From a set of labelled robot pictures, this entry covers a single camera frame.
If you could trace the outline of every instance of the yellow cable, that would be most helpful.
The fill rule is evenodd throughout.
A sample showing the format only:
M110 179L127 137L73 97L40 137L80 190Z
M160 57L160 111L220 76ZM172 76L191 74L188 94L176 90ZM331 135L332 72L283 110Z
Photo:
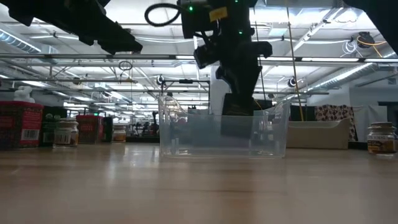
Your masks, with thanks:
M257 100L254 100L254 102L256 102L256 103L257 103L257 105L259 105L259 107L260 107L260 110L262 110L262 108L261 108L261 105L259 104L259 102L257 102Z
M377 54L380 56L380 58L383 58L383 55L380 54L380 52L378 51L378 49L376 48L376 46L373 46L374 50L377 52Z
M366 44L366 45L369 45L369 46L378 46L378 45L382 45L382 44L387 43L387 41L383 41L383 42L377 43L377 44L366 43L366 42L360 41L360 40L359 40L360 37L361 37L361 36L358 36L358 37L356 38L356 41L358 41L358 42L361 43L361 44Z
M304 121L303 108L301 107L301 99L300 99L300 92L299 92L299 83L297 82L297 71L296 71L296 63L295 63L295 60L294 60L292 28L291 28L291 25L290 25L290 13L289 13L289 7L287 5L287 0L285 0L285 6L286 6L286 12L287 12L287 26L289 27L289 35L290 35L290 48L292 49L294 82L296 83L296 88L295 89L296 89L296 92L297 92L298 105L300 106L301 121Z

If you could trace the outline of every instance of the red box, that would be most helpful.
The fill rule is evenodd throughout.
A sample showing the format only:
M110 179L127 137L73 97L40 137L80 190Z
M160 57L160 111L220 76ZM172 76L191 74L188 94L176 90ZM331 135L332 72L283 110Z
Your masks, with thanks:
M0 150L39 145L43 105L0 101Z
M103 117L94 115L78 115L79 144L96 144L101 142L103 135Z

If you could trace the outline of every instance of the clear plastic bin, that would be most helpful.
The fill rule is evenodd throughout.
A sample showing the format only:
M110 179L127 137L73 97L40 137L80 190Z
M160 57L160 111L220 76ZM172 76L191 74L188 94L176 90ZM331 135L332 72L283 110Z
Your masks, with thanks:
M162 96L159 98L160 156L281 158L285 156L289 116L289 101L255 111L253 117L215 116L203 110L188 113L174 98ZM246 131L240 138L225 135L225 125L233 133Z

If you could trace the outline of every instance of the wooden table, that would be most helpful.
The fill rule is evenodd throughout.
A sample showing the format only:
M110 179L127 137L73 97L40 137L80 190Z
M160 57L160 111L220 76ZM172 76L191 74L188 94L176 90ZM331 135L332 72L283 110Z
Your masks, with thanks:
M0 223L397 223L398 161L364 151L159 162L148 144L0 152Z

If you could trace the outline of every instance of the food jar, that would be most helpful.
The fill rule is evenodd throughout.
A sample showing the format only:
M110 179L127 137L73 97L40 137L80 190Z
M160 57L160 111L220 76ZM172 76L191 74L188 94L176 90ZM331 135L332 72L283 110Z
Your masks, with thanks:
M113 126L113 141L114 142L126 142L126 126L125 125L114 125Z
M372 154L393 154L397 152L398 142L392 123L372 123L368 135L368 151Z
M63 118L54 131L54 147L76 147L79 140L79 123L73 118Z

